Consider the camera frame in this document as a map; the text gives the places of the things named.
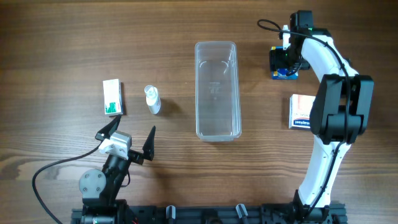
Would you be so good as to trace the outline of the small white spray bottle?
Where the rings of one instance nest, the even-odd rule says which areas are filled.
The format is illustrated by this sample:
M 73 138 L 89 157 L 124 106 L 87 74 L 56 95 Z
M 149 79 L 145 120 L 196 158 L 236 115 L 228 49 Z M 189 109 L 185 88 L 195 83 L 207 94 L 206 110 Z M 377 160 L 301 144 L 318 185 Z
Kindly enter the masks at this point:
M 157 114 L 161 108 L 161 101 L 159 92 L 153 85 L 147 85 L 144 88 L 144 93 L 146 94 L 146 103 L 152 114 Z

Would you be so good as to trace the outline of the white green medicine box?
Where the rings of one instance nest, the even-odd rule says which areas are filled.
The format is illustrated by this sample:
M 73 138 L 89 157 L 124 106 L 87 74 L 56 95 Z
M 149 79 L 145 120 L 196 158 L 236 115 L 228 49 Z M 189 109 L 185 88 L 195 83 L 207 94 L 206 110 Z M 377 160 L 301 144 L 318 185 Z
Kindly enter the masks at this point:
M 104 113 L 108 116 L 123 114 L 121 82 L 119 79 L 104 80 Z

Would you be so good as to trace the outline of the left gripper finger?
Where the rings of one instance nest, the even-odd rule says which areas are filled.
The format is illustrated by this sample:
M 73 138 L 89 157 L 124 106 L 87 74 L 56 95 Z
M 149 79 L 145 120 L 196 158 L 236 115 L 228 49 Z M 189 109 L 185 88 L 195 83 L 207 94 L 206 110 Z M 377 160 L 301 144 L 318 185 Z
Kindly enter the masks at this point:
M 154 158 L 154 139 L 155 139 L 156 127 L 153 126 L 143 147 L 144 159 L 152 161 Z
M 109 139 L 111 135 L 118 129 L 121 121 L 121 114 L 117 115 L 110 123 L 101 128 L 95 135 L 95 139 L 99 141 L 104 141 Z

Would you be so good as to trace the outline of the blue yellow VapoDrops box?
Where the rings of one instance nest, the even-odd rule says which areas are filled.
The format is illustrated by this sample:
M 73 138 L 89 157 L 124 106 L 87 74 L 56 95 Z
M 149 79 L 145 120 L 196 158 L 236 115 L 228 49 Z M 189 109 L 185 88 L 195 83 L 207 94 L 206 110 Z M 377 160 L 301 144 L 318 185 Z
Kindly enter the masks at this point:
M 285 72 L 283 71 L 278 71 L 278 72 L 272 72 L 272 79 L 273 80 L 296 80 L 298 78 L 298 72 L 292 73 L 292 72 Z

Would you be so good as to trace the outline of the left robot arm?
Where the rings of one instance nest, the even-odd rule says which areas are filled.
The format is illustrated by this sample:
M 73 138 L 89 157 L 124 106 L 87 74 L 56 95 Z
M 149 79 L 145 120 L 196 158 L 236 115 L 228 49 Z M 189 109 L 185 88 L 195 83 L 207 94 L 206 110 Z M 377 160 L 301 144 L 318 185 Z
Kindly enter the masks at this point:
M 83 202 L 80 223 L 139 222 L 127 201 L 116 197 L 120 188 L 125 186 L 123 181 L 129 175 L 130 165 L 141 165 L 145 160 L 153 160 L 156 127 L 152 127 L 142 152 L 137 152 L 131 149 L 132 136 L 118 131 L 120 121 L 121 116 L 117 115 L 95 135 L 95 139 L 101 142 L 98 146 L 100 153 L 107 154 L 108 158 L 101 170 L 90 169 L 80 178 Z

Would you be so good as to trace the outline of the white Hansaplast box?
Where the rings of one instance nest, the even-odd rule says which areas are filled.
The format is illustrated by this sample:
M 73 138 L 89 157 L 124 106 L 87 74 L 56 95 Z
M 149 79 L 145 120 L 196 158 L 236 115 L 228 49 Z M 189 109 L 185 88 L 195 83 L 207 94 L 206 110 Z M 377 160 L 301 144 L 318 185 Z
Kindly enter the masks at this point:
M 314 96 L 293 94 L 289 100 L 289 128 L 310 129 Z

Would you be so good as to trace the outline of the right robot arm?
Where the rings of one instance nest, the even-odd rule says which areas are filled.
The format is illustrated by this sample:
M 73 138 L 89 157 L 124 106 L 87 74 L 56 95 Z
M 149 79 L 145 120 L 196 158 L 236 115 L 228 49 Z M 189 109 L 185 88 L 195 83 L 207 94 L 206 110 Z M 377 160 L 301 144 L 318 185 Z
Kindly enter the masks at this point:
M 313 25 L 311 11 L 291 14 L 290 24 L 275 31 L 284 43 L 269 52 L 273 77 L 312 69 L 320 86 L 309 114 L 314 145 L 306 176 L 292 202 L 265 209 L 285 223 L 343 223 L 344 206 L 331 204 L 330 192 L 345 154 L 367 128 L 374 81 L 351 68 L 328 30 Z

